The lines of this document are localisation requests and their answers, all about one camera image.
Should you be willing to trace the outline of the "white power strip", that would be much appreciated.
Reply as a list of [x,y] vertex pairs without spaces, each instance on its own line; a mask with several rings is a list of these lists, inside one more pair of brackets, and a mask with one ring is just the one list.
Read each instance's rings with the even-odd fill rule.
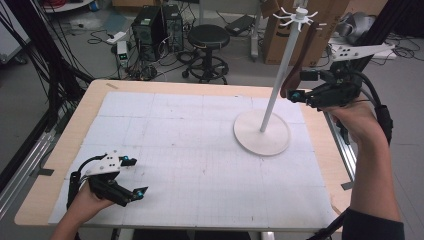
[[109,44],[114,44],[117,41],[121,40],[124,36],[126,35],[125,32],[118,32],[116,34],[114,34],[112,37],[109,37],[106,42]]

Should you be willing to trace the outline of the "grey bag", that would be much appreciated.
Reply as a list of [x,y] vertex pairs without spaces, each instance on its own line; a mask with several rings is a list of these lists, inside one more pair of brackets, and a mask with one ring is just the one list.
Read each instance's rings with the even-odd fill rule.
[[376,18],[364,12],[348,12],[340,19],[335,32],[351,45],[358,45],[368,33]]

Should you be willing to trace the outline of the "black round stool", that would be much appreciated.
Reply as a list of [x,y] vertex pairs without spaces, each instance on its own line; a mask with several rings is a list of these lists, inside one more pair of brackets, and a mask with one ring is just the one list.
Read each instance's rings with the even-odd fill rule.
[[188,78],[192,75],[200,83],[221,79],[223,84],[227,85],[226,75],[229,72],[229,66],[223,59],[214,56],[213,51],[221,50],[229,44],[229,33],[220,26],[203,24],[189,31],[188,42],[204,55],[194,57],[182,72],[182,77]]

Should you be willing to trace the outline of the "black computer tower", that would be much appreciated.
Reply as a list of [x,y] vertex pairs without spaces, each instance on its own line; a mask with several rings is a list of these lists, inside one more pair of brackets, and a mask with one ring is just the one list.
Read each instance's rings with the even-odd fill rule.
[[184,49],[182,16],[179,8],[175,4],[164,5],[162,7],[164,27],[167,35],[168,50],[179,52]]
[[141,58],[146,61],[157,61],[159,44],[165,39],[161,7],[143,6],[131,27],[136,45],[140,47]]

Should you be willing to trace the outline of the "person's left hand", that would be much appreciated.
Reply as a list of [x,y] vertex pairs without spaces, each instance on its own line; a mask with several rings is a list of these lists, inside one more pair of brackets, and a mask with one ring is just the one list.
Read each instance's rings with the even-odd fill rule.
[[98,198],[90,189],[88,183],[84,183],[73,200],[67,213],[73,220],[85,223],[93,218],[101,210],[110,207],[113,202]]

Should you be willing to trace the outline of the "white desk leg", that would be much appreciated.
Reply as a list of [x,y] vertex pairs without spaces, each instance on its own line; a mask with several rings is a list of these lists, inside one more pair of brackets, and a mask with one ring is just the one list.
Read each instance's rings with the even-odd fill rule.
[[255,62],[259,57],[259,26],[262,17],[261,5],[264,0],[255,0],[256,8],[255,8],[255,21],[253,25],[253,30],[250,36],[250,56],[253,62]]

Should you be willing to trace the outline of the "small white device green light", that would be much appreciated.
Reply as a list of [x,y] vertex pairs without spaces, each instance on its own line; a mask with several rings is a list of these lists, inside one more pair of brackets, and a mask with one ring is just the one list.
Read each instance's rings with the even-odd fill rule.
[[121,66],[128,63],[128,46],[126,41],[118,41],[116,45],[116,55]]

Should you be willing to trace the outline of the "person's right hand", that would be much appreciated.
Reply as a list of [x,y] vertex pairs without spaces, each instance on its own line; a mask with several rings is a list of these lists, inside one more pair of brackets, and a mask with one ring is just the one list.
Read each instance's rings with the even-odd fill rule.
[[365,101],[356,101],[344,107],[327,107],[334,120],[339,120],[358,145],[385,142],[385,135]]

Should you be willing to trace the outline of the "white grid mat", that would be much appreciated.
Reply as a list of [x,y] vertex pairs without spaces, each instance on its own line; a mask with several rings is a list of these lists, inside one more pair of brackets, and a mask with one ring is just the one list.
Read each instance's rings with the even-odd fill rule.
[[137,163],[118,183],[147,191],[90,225],[312,231],[329,224],[334,212],[299,105],[274,107],[291,132],[284,152],[259,156],[237,142],[236,117],[266,105],[246,96],[108,93],[71,167],[87,170],[106,152],[127,155]]

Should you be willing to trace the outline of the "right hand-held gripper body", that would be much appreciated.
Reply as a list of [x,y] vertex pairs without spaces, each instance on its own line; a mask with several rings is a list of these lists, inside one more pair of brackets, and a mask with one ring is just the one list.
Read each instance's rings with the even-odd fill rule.
[[307,92],[306,104],[312,108],[344,106],[360,95],[362,84],[365,84],[374,105],[380,106],[380,98],[370,79],[357,70],[352,61],[333,61],[329,70],[317,70],[324,84]]

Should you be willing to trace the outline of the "black metal frame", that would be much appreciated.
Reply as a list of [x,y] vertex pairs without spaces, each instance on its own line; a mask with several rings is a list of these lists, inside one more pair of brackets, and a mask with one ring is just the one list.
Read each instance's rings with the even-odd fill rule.
[[46,26],[42,11],[35,0],[4,0],[6,5],[30,39],[29,45],[15,30],[7,14],[0,13],[0,22],[29,56],[41,81],[49,85],[46,92],[49,108],[46,113],[46,129],[50,130],[59,120],[59,109],[64,103],[76,107],[85,90],[78,79],[90,84],[94,78],[65,60]]
[[[383,44],[392,31],[414,35],[419,30],[424,33],[424,0],[388,0],[359,46]],[[353,60],[352,65],[363,73],[370,60],[371,57]],[[374,105],[374,109],[387,141],[391,142],[393,120],[387,106],[381,102],[380,106]]]

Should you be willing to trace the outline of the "white hook stand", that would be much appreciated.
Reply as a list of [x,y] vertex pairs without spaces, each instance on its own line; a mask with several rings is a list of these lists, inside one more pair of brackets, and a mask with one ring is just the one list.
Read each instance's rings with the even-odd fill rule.
[[284,26],[290,27],[290,34],[283,57],[277,72],[272,93],[265,110],[251,110],[237,116],[233,132],[238,143],[251,153],[260,156],[275,156],[287,149],[290,142],[290,129],[288,124],[278,115],[273,113],[273,108],[280,89],[283,85],[284,76],[287,72],[290,59],[302,26],[311,25],[317,12],[308,13],[306,8],[297,7],[294,13],[281,8],[283,15],[274,14],[277,19],[287,19]]

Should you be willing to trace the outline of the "aluminium rail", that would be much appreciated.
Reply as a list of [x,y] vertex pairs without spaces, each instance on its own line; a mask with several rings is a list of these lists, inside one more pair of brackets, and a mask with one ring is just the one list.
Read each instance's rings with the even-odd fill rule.
[[24,155],[22,164],[12,175],[4,190],[0,193],[0,221],[6,216],[10,207],[14,204],[20,191],[31,176],[43,168],[42,162],[47,159],[55,145],[56,134],[43,132],[31,145],[27,154]]
[[354,181],[356,173],[356,156],[350,142],[348,131],[341,123],[334,121],[329,113],[324,113],[324,116],[336,143],[342,162],[346,168],[347,174],[350,180]]

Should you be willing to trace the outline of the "brown cardboard box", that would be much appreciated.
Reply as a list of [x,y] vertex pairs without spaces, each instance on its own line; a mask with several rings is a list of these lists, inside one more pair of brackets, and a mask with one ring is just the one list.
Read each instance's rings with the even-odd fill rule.
[[278,65],[283,57],[290,34],[290,27],[283,26],[287,19],[278,19],[274,14],[283,15],[281,8],[294,13],[298,7],[306,8],[309,14],[317,12],[314,22],[326,23],[315,35],[312,46],[304,58],[304,66],[315,66],[327,47],[340,19],[348,12],[364,12],[377,16],[388,0],[264,0],[261,4],[263,18],[267,26],[262,45],[264,63]]

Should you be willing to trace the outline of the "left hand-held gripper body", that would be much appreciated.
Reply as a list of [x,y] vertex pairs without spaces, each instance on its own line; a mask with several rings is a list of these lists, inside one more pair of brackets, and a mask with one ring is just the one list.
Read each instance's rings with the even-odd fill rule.
[[121,166],[116,152],[105,154],[99,163],[90,167],[85,175],[91,191],[100,199],[110,200],[120,206],[126,206],[131,200],[131,191],[120,186],[115,178]]

